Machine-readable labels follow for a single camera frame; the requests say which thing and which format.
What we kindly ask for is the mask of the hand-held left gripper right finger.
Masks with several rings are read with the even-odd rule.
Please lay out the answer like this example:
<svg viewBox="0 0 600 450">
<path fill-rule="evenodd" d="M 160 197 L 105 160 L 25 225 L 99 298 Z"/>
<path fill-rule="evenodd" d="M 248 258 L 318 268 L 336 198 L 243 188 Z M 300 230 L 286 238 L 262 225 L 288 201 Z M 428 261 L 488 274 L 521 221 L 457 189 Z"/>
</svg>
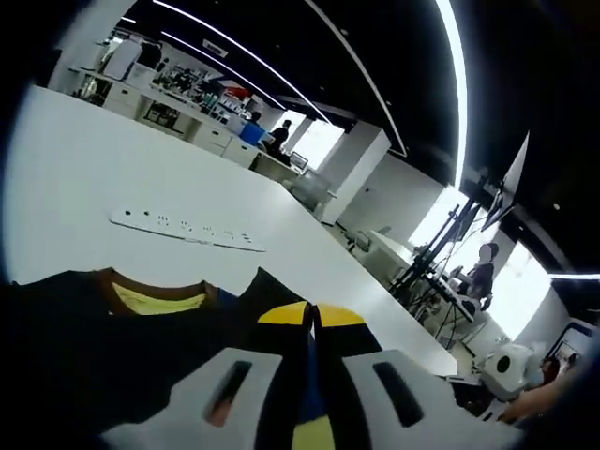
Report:
<svg viewBox="0 0 600 450">
<path fill-rule="evenodd" d="M 326 410 L 338 449 L 471 449 L 473 424 L 453 391 L 398 350 L 385 351 L 364 319 L 314 308 Z"/>
</svg>

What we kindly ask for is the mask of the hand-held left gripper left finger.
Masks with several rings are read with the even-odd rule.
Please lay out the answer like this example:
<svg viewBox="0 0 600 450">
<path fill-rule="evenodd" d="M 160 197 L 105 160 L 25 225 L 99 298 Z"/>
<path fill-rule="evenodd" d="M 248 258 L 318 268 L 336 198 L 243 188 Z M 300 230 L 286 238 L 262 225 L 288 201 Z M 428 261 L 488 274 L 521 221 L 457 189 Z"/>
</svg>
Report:
<svg viewBox="0 0 600 450">
<path fill-rule="evenodd" d="M 288 449 L 306 385 L 308 304 L 219 308 L 173 351 L 156 449 Z"/>
</svg>

